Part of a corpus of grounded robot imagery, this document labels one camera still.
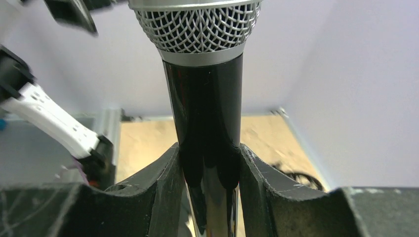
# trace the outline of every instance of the metal band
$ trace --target metal band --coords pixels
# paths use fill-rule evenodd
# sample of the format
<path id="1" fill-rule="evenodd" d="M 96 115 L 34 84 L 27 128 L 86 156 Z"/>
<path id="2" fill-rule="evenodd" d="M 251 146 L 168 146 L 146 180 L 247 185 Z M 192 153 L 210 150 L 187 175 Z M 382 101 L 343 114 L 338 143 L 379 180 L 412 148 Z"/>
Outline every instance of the metal band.
<path id="1" fill-rule="evenodd" d="M 261 0 L 128 0 L 133 10 L 180 11 L 245 5 Z"/>
<path id="2" fill-rule="evenodd" d="M 171 53 L 159 50 L 162 59 L 168 63 L 185 67 L 202 67 L 228 62 L 240 56 L 245 50 L 245 44 L 208 53 Z"/>

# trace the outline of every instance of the silver mesh grille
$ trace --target silver mesh grille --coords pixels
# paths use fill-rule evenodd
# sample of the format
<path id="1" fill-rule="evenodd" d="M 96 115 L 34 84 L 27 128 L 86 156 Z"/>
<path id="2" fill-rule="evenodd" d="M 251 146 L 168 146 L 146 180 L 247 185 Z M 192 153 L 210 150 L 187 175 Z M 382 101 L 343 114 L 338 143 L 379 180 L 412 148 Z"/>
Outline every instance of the silver mesh grille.
<path id="1" fill-rule="evenodd" d="M 135 11 L 135 14 L 158 49 L 172 53 L 204 53 L 244 43 L 259 12 L 260 2 L 185 11 Z"/>

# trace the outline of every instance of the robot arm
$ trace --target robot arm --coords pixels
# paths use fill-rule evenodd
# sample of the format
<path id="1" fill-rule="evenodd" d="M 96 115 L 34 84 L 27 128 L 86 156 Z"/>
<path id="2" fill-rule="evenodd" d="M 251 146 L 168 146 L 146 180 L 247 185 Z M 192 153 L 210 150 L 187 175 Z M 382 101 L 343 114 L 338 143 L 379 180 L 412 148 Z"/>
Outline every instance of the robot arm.
<path id="1" fill-rule="evenodd" d="M 87 181 L 106 188 L 101 181 L 110 169 L 113 144 L 58 106 L 35 82 L 29 66 L 4 47 L 0 48 L 0 108 L 27 120 L 62 144 L 82 165 Z"/>

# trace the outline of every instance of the gray wall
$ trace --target gray wall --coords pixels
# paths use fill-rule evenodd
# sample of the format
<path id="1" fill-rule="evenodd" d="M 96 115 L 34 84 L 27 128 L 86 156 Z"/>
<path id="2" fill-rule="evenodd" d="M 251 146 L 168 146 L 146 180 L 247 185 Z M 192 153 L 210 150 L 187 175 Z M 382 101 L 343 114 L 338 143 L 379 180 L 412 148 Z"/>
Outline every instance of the gray wall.
<path id="1" fill-rule="evenodd" d="M 245 51 L 243 112 L 266 112 L 281 105 L 334 2 L 263 2 Z M 159 54 L 127 5 L 93 15 L 98 38 L 55 23 L 42 0 L 34 0 L 27 14 L 6 45 L 17 49 L 39 38 L 42 47 L 23 48 L 20 56 L 33 59 L 43 54 L 45 60 L 30 64 L 40 84 L 50 87 L 48 91 L 56 94 L 53 98 L 65 109 L 122 107 L 130 115 L 171 114 Z M 46 75 L 51 68 L 60 75 Z"/>
<path id="2" fill-rule="evenodd" d="M 340 0 L 285 104 L 332 187 L 419 186 L 419 1 Z"/>

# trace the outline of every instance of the baseboard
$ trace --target baseboard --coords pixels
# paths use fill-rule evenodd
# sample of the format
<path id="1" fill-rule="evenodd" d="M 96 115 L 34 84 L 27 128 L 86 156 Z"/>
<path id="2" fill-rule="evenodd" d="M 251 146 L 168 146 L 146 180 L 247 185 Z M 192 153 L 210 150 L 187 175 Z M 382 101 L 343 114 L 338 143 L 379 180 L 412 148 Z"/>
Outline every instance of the baseboard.
<path id="1" fill-rule="evenodd" d="M 321 159 L 319 158 L 318 154 L 314 152 L 310 144 L 307 142 L 304 136 L 302 136 L 302 134 L 299 132 L 297 126 L 293 123 L 293 121 L 287 115 L 285 110 L 281 108 L 279 111 L 277 111 L 277 114 L 280 115 L 284 119 L 291 133 L 294 135 L 297 142 L 300 144 L 301 148 L 306 153 L 308 159 L 310 160 L 311 164 L 313 165 L 314 169 L 319 175 L 321 179 L 320 182 L 322 183 L 325 190 L 331 191 L 332 189 L 335 189 L 337 185 L 335 181 L 332 179 L 329 171 L 322 165 L 322 163 L 320 162 Z"/>

